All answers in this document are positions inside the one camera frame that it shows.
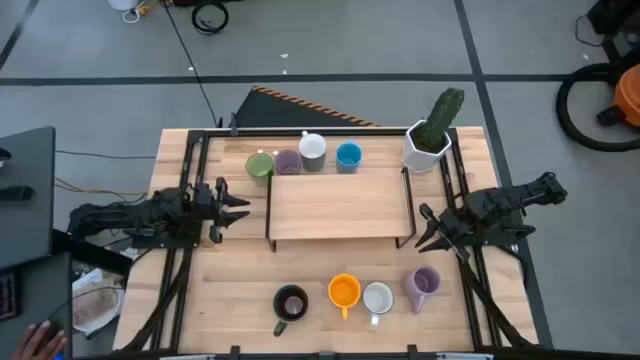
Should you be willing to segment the orange vacuum cleaner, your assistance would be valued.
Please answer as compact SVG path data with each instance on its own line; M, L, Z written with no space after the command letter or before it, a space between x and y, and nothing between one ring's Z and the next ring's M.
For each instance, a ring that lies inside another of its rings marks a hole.
M605 126L624 122L640 128L640 64L622 74L615 86L612 105L601 111L596 118Z

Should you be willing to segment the dark purple ribbed mug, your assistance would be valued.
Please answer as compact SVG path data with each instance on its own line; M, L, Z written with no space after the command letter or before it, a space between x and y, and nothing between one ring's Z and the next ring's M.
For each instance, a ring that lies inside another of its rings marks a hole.
M291 149L274 153L274 169L278 175L298 175L302 169L300 154Z

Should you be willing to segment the black metal table frame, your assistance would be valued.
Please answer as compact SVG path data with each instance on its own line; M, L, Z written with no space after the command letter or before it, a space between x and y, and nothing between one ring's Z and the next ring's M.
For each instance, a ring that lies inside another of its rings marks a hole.
M224 177L229 190L247 199L250 214L233 224L220 244L203 238L194 251L184 303L179 349L183 353L243 355L264 353L391 353L415 345L421 352L469 351L471 329L458 262L449 251L419 253L412 243L395 247L391 238L348 241L265 240L266 191L247 175L244 164L253 153L293 148L298 136L281 132L261 137L221 132L211 135L207 148L197 131L167 129L162 133L151 186L176 186L184 168L205 166L205 179ZM438 292L418 315L404 292L405 276L422 266L441 278ZM349 273L362 284L388 283L395 295L391 312L372 327L363 306L344 320L329 300L327 287L337 274ZM308 295L306 315L290 323L279 337L273 299L286 285Z

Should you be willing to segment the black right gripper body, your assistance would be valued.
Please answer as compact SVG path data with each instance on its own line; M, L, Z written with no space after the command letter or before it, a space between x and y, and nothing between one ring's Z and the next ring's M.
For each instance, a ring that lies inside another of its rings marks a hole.
M470 258L470 253L465 249L470 244L470 225L461 220L455 209L446 209L439 217L436 217L429 205L423 203L419 206L422 217L428 221L430 219L439 221L439 228L436 234L427 242L419 246L419 252L425 253L424 247L429 245L439 237L446 237L451 242L453 250L459 260L463 263Z

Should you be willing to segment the white bowl with brown paper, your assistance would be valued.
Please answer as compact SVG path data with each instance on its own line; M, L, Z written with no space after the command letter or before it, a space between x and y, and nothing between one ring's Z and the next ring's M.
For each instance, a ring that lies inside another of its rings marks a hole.
M123 277L94 269L72 284L72 325L85 336L108 325L123 306Z

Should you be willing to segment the lavender ribbed mug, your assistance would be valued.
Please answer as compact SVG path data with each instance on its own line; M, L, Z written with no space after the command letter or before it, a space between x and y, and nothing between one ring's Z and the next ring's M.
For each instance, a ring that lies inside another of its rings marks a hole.
M438 292L440 284L440 274L430 266L417 267L405 276L404 292L414 315L418 315L425 302Z

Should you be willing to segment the grey desk top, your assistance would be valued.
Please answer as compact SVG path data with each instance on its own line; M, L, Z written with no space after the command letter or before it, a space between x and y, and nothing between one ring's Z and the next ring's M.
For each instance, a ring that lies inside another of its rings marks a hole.
M0 200L0 269L48 256L52 248L55 138L52 127L0 137L0 191L28 187L31 198Z
M51 335L65 332L68 340L62 359L73 360L70 255L39 259L18 267L16 273L21 313L0 321L0 360L9 359L30 324L39 325L45 320L52 322Z

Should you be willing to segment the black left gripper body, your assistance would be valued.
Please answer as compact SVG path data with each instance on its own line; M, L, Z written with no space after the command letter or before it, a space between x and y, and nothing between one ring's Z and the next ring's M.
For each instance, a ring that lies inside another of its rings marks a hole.
M200 220L210 220L213 224L210 226L209 238L216 244L222 242L221 234L221 200L219 199L224 186L224 179L218 177L215 181L214 188L208 183L196 183L193 195L193 214Z

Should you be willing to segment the green mug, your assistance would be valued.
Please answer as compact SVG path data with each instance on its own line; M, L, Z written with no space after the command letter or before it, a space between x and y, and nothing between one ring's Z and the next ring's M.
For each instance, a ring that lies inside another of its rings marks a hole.
M247 174L258 186L266 186L274 171L274 162L269 153L259 150L250 155L245 163Z

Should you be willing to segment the dark teal brown glazed mug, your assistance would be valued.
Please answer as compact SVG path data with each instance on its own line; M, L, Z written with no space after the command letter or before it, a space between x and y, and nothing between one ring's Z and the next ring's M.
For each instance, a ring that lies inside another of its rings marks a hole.
M280 288L273 299L274 313L278 317L273 336L281 336L290 323L302 319L306 315L308 307L308 295L301 287L286 285Z

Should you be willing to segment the wooden shelf riser, black legs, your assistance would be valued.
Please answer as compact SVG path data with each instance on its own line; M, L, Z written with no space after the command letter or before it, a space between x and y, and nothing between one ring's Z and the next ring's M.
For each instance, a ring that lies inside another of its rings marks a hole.
M409 171L277 176L267 192L265 237L286 240L391 238L417 233Z

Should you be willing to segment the black object on desk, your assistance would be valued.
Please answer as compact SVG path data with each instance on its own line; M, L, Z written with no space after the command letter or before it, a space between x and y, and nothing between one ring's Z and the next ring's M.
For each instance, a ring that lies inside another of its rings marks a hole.
M26 185L15 185L0 188L0 202L30 201L34 195L35 190Z

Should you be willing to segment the yellow-orange faceted mug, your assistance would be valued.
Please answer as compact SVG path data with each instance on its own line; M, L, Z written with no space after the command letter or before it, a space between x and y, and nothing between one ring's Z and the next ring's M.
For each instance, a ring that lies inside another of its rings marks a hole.
M341 310L342 318L347 320L349 309L360 300L361 285L355 276L339 274L331 279L328 295L331 302Z

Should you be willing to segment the dark keyboard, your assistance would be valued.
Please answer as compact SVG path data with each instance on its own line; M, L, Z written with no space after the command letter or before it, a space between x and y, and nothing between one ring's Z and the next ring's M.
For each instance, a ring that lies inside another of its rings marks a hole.
M13 272L0 273L0 321L17 317L20 312L19 278Z

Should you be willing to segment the black equipment case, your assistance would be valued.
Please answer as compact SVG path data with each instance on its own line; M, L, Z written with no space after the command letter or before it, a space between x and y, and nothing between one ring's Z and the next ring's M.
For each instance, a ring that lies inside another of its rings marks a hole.
M586 16L610 63L640 64L640 0L597 0Z

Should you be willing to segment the green cactus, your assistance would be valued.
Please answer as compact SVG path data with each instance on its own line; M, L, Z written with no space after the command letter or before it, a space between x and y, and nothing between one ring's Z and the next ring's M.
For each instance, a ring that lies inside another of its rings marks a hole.
M436 153L442 149L444 133L459 113L464 99L465 91L454 87L447 88L438 97L421 136L422 144L428 152Z

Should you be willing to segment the white hexagonal planter pot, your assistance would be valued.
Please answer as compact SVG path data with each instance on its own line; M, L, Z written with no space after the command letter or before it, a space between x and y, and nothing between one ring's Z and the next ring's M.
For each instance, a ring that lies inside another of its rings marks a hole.
M443 136L444 145L438 152L431 153L419 150L412 140L411 133L413 130L417 129L424 123L425 120L417 121L405 132L404 136L402 163L405 167L407 167L414 173L424 173L431 171L452 146L452 140L449 134L445 132Z

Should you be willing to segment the person's hand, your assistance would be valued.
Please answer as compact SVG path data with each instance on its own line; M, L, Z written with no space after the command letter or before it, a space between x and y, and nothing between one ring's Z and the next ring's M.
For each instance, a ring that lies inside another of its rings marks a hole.
M67 343L65 332L55 331L51 321L31 324L9 360L56 360L56 356L64 352Z

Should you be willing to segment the black mat, orange striped edge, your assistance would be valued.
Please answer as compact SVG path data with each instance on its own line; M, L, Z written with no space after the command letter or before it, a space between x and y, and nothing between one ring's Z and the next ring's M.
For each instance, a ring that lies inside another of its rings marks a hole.
M377 127L377 124L300 97L253 86L233 119L238 127Z

